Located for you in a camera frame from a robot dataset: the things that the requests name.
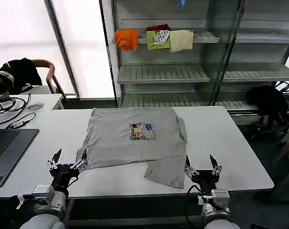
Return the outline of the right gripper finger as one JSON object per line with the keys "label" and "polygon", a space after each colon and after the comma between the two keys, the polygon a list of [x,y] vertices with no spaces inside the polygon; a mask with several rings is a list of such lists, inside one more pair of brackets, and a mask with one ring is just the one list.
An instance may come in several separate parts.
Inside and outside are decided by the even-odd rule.
{"label": "right gripper finger", "polygon": [[192,178],[195,175],[195,170],[191,166],[188,156],[186,156],[184,171],[188,178]]}
{"label": "right gripper finger", "polygon": [[210,157],[210,161],[213,167],[211,174],[214,176],[220,176],[221,171],[222,171],[222,166],[218,165],[216,159],[212,155],[209,155],[209,157]]}

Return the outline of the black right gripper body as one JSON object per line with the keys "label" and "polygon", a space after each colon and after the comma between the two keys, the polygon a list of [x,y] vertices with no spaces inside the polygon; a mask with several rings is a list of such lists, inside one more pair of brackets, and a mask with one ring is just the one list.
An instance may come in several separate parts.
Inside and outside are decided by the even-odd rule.
{"label": "black right gripper body", "polygon": [[216,183],[219,181],[219,175],[217,175],[213,170],[196,170],[192,176],[191,180],[200,186],[201,191],[212,191],[216,189]]}

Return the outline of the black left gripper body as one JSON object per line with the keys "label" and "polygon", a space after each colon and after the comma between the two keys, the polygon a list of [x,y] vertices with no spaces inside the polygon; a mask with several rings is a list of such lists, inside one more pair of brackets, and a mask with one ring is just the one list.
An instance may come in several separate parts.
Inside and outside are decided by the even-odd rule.
{"label": "black left gripper body", "polygon": [[70,180],[72,178],[78,179],[80,171],[78,168],[74,168],[73,164],[57,164],[55,168],[50,170],[50,174],[53,177],[51,185],[54,190],[67,190],[70,186]]}

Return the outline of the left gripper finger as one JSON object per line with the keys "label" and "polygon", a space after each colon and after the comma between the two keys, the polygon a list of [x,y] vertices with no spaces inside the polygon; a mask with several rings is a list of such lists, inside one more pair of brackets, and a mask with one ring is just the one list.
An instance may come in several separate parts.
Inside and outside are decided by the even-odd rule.
{"label": "left gripper finger", "polygon": [[61,155],[62,149],[59,149],[52,157],[51,160],[47,161],[49,170],[57,169],[57,164]]}
{"label": "left gripper finger", "polygon": [[75,162],[72,166],[70,166],[70,169],[82,172],[87,166],[87,164],[88,164],[87,149],[85,148],[81,155],[81,158],[77,162]]}

